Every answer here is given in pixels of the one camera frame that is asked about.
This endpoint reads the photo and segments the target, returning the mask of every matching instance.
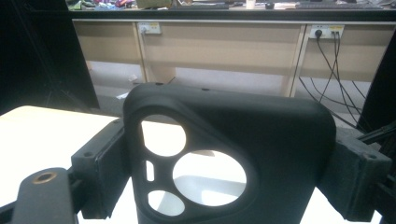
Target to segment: black plastic housing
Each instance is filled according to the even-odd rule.
[[[183,127],[187,143],[179,154],[162,157],[146,149],[141,121],[149,115],[165,115]],[[139,223],[300,223],[335,142],[332,116],[315,102],[160,83],[130,92],[124,124]],[[232,203],[200,205],[175,186],[176,162],[208,148],[245,169],[245,191]],[[155,169],[159,180],[147,181],[147,160],[161,167]],[[179,197],[184,212],[169,217],[153,210],[148,194],[157,189]]]
[[[88,201],[81,208],[85,219],[111,217],[130,177],[123,122],[111,121],[72,156],[73,176],[84,180]]]
[[[334,153],[318,188],[348,221],[370,222],[377,183],[386,180],[392,160],[338,129]]]

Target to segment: brass insert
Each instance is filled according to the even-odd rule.
[[[56,173],[55,172],[46,172],[44,174],[38,175],[35,177],[35,179],[33,180],[34,184],[44,184],[47,182],[50,182],[52,179],[54,179],[56,177]]]

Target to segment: circular hole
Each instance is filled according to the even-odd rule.
[[[92,156],[92,153],[91,152],[86,152],[86,153],[84,153],[84,156],[85,157],[90,157],[90,156]]]
[[[207,206],[220,206],[239,198],[247,176],[234,158],[214,150],[188,153],[176,163],[173,178],[186,198]]]
[[[169,217],[175,217],[184,212],[183,201],[175,194],[164,191],[154,190],[148,194],[148,204],[155,211]]]
[[[145,117],[141,122],[144,144],[159,156],[175,156],[186,145],[186,134],[177,121],[164,115]]]
[[[43,183],[47,183],[49,181],[51,181],[53,178],[56,177],[56,173],[54,172],[48,172],[48,173],[44,173],[41,175],[38,175],[35,177],[35,179],[33,180],[34,184],[43,184]]]

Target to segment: electrical outlet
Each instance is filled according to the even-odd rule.
[[[139,27],[140,34],[143,34],[143,32],[146,35],[149,35],[149,34],[160,35],[161,34],[161,26],[160,26],[159,22],[156,22],[156,21],[139,22],[137,25]]]
[[[311,28],[311,33],[309,34],[309,38],[317,38],[315,36],[315,32],[317,30],[321,30],[322,31],[322,35],[320,37],[320,39],[333,39],[334,38],[334,33],[338,32],[338,34],[340,35],[339,37],[341,38],[341,36],[343,35],[344,32],[344,26],[345,25],[312,25]]]

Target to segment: mounting screw hole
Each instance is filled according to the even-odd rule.
[[[34,184],[44,184],[44,183],[50,182],[52,179],[54,179],[56,177],[56,175],[57,174],[54,172],[47,172],[47,173],[38,175],[33,180],[33,183]]]

